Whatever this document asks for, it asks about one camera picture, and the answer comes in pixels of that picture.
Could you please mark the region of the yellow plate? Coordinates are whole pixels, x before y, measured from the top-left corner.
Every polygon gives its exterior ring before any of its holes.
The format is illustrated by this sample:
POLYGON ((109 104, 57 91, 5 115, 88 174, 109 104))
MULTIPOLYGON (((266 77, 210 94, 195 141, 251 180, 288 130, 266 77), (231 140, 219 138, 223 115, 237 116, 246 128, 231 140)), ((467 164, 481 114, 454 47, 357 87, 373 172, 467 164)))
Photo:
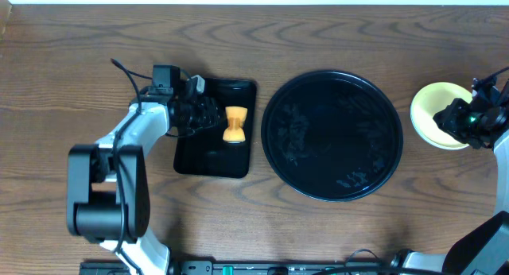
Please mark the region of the yellow plate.
POLYGON ((433 116, 444 110, 454 99, 460 98, 468 103, 472 93, 455 83, 431 83, 414 96, 410 105, 410 119, 418 135, 429 144, 440 149, 459 150, 468 147, 440 130, 433 116))

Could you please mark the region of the orange yellow sponge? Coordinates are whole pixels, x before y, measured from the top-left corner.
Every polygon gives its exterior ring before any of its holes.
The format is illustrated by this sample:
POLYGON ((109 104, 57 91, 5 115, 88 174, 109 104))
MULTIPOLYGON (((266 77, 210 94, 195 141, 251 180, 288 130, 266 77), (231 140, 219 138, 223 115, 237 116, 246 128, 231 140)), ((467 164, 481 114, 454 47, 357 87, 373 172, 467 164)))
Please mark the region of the orange yellow sponge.
POLYGON ((247 108, 226 107, 227 129, 223 132, 223 140, 227 143, 242 143, 246 141, 243 130, 247 119, 247 108))

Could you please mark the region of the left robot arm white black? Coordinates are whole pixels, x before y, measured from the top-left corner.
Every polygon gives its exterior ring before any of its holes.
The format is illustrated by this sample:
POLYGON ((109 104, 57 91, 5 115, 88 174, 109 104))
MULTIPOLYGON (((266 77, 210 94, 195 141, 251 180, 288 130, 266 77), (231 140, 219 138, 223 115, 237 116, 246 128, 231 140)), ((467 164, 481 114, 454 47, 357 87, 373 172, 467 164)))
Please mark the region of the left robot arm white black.
POLYGON ((192 136, 225 118, 224 109, 209 97, 195 102, 165 96, 133 100, 109 134, 69 151, 68 231, 115 254, 131 274, 168 274, 170 249, 149 227, 146 156, 172 128, 192 136))

